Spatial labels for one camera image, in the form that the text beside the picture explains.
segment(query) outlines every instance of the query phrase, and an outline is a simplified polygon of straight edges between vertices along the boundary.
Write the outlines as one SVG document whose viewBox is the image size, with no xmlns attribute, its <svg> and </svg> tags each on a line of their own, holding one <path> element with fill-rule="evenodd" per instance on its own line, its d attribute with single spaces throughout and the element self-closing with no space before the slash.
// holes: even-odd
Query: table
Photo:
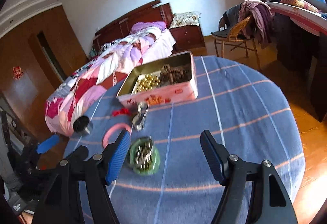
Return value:
<svg viewBox="0 0 327 224">
<path fill-rule="evenodd" d="M 200 133 L 205 129 L 245 161 L 270 160 L 291 200 L 295 199 L 305 159 L 293 114 L 279 87 L 259 72 L 227 59 L 195 57 L 195 64 L 197 99 L 151 107 L 145 129 L 132 132 L 132 141 L 153 137 L 161 165 L 157 174 L 148 177 L 123 166 L 116 182 L 107 187 L 122 224 L 211 222 L 223 187 L 214 180 L 200 146 Z M 109 89 L 88 109 L 92 133 L 83 138 L 73 134 L 65 156 L 79 145 L 88 147 L 88 158 L 101 153 L 102 138 L 111 126 L 131 124 L 129 116 L 111 116 L 121 108 L 116 99 L 121 85 Z M 83 182 L 80 192 L 85 223 L 92 223 Z M 246 186 L 240 223 L 245 222 L 250 194 L 251 183 Z"/>
</svg>

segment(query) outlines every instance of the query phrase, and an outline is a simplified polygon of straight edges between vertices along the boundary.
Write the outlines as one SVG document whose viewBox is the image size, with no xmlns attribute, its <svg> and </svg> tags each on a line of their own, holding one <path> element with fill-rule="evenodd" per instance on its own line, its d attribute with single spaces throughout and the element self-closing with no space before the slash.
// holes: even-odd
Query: floral cushion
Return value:
<svg viewBox="0 0 327 224">
<path fill-rule="evenodd" d="M 321 13 L 319 9 L 306 2 L 305 0 L 281 0 L 280 3 L 296 6 L 315 13 Z"/>
<path fill-rule="evenodd" d="M 183 14 L 175 14 L 171 22 L 170 28 L 183 26 L 199 26 L 200 13 L 199 12 L 185 12 Z"/>
</svg>

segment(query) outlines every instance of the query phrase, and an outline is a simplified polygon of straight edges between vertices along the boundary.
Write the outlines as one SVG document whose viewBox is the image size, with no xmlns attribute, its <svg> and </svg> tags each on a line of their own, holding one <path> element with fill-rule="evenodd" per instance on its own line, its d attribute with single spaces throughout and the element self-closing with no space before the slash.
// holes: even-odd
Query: wooden headboard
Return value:
<svg viewBox="0 0 327 224">
<path fill-rule="evenodd" d="M 95 50 L 99 51 L 104 43 L 129 35 L 130 29 L 137 22 L 165 21 L 167 27 L 169 27 L 173 20 L 170 4 L 166 3 L 157 6 L 160 3 L 161 0 L 149 2 L 102 27 L 95 34 L 96 39 L 93 41 Z"/>
</svg>

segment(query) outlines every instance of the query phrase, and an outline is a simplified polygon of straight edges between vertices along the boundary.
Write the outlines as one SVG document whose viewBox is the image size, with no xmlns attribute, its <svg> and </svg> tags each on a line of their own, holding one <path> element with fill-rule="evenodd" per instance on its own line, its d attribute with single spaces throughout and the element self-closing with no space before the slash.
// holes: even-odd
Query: metal screw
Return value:
<svg viewBox="0 0 327 224">
<path fill-rule="evenodd" d="M 95 155 L 93 156 L 93 159 L 94 159 L 94 160 L 100 160 L 100 159 L 102 159 L 102 155 L 101 155 L 101 154 L 95 154 Z"/>
<path fill-rule="evenodd" d="M 266 167 L 271 167 L 271 162 L 269 160 L 264 160 L 264 165 Z"/>
<path fill-rule="evenodd" d="M 238 156 L 237 155 L 230 155 L 229 156 L 229 158 L 230 158 L 230 160 L 232 160 L 232 161 L 238 161 Z"/>
<path fill-rule="evenodd" d="M 62 160 L 59 162 L 60 166 L 66 166 L 68 164 L 68 160 Z"/>
</svg>

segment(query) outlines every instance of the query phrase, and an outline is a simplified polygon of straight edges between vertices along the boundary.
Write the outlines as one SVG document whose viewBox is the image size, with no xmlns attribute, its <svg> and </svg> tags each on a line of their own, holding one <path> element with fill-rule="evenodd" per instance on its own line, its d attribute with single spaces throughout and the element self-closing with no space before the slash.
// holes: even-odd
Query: wooden wardrobe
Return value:
<svg viewBox="0 0 327 224">
<path fill-rule="evenodd" d="M 87 62 L 62 6 L 26 20 L 0 39 L 0 89 L 21 123 L 41 142 L 51 135 L 45 101 L 63 78 L 48 61 L 43 45 L 62 75 L 69 76 Z M 15 80 L 13 68 L 18 66 L 23 75 Z"/>
</svg>

